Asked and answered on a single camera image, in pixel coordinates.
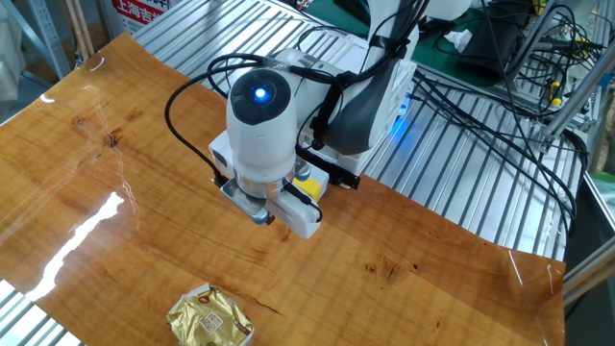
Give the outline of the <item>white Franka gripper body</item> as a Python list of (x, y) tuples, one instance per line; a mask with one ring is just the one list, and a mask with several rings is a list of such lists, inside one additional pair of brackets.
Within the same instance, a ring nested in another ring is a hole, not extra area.
[(266, 224), (271, 214), (304, 239), (319, 229), (322, 212), (318, 200), (326, 190), (328, 173), (294, 156), (294, 166), (286, 176), (272, 183), (256, 183), (237, 173), (227, 132), (209, 145), (209, 151), (216, 167), (229, 178), (220, 187), (222, 195), (253, 222)]

